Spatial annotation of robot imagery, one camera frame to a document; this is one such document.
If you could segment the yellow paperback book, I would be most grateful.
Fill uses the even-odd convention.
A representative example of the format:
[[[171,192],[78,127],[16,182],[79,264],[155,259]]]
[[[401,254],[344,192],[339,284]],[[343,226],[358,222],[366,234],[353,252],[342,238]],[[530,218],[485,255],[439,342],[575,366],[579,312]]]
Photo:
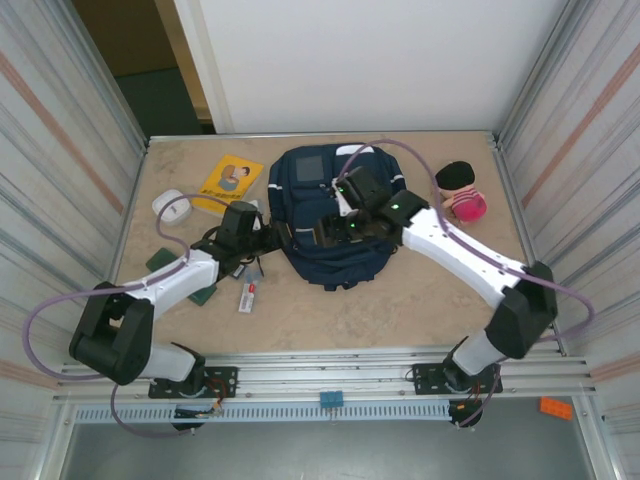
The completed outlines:
[[[225,204],[241,201],[260,177],[264,165],[225,154],[199,189],[200,195],[214,197]]]

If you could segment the aluminium frame rail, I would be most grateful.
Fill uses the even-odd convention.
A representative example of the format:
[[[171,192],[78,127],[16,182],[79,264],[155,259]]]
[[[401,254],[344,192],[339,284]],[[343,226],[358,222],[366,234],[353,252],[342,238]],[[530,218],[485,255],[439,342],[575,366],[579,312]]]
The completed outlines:
[[[307,401],[322,391],[347,400],[400,400],[414,395],[410,367],[436,363],[451,347],[422,346],[210,355],[208,366],[239,369],[235,400]],[[556,344],[534,347],[522,360],[503,363],[504,398],[591,396],[596,393],[586,361],[563,356]]]

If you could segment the navy blue backpack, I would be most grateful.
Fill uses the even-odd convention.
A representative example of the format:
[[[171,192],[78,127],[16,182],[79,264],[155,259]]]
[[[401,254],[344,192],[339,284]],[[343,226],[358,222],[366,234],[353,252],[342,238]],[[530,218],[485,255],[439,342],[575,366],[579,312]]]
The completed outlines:
[[[395,250],[383,240],[341,242],[326,248],[314,241],[313,229],[319,220],[339,213],[332,182],[358,148],[357,144],[296,147],[285,152],[269,172],[271,220],[286,224],[290,232],[282,251],[302,279],[327,291],[372,281]]]

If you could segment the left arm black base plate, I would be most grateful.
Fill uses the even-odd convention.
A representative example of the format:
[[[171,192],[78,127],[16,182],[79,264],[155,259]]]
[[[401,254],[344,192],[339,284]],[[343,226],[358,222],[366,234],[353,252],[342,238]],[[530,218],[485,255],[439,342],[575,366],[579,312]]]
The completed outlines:
[[[185,380],[153,379],[148,390],[151,399],[234,398],[238,384],[237,367],[196,367]]]

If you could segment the plush doll pink striped shirt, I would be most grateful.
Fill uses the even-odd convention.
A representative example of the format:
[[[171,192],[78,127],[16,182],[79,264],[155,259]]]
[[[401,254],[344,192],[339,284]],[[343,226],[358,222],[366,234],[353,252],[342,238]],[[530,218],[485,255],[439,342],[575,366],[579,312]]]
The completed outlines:
[[[472,165],[466,161],[453,161],[435,175],[442,206],[449,209],[460,222],[473,223],[487,212],[485,197],[475,186],[476,175]]]

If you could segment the dark green notebook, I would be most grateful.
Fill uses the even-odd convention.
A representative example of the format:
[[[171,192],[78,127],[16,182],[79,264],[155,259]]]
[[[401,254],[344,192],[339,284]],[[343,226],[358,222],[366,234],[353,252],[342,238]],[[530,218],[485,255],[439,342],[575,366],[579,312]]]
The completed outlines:
[[[167,248],[157,250],[145,263],[150,272],[160,270],[177,259],[177,255]]]
[[[195,291],[188,297],[188,299],[195,305],[202,307],[211,299],[216,291],[217,286],[210,285],[208,287]]]

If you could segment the orange plastic block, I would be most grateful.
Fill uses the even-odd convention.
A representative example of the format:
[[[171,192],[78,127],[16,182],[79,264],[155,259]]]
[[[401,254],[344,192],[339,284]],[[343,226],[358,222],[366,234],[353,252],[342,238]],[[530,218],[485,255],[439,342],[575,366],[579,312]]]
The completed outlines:
[[[573,408],[569,403],[551,397],[540,398],[539,411],[566,421],[571,421],[573,418]]]

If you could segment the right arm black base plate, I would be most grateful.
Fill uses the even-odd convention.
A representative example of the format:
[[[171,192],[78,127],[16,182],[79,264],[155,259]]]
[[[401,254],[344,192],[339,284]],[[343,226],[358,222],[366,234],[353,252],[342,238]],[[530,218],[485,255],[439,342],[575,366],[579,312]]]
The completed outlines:
[[[411,380],[416,395],[485,394],[492,388],[503,391],[499,366],[490,365],[477,375],[467,375],[454,364],[421,363],[411,368]]]

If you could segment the white door frame post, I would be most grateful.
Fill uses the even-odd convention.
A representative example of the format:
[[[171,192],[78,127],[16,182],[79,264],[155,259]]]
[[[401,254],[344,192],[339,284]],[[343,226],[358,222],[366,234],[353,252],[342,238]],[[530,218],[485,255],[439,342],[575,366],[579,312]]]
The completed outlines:
[[[200,0],[174,0],[207,108],[218,134],[236,132]]]

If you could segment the white red stationery package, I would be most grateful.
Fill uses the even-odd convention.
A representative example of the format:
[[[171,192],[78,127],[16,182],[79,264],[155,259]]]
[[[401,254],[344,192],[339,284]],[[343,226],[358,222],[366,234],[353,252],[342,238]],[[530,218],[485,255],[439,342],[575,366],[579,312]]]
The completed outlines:
[[[258,287],[263,279],[258,265],[247,266],[243,274],[243,288],[239,300],[238,312],[250,314],[253,310]]]

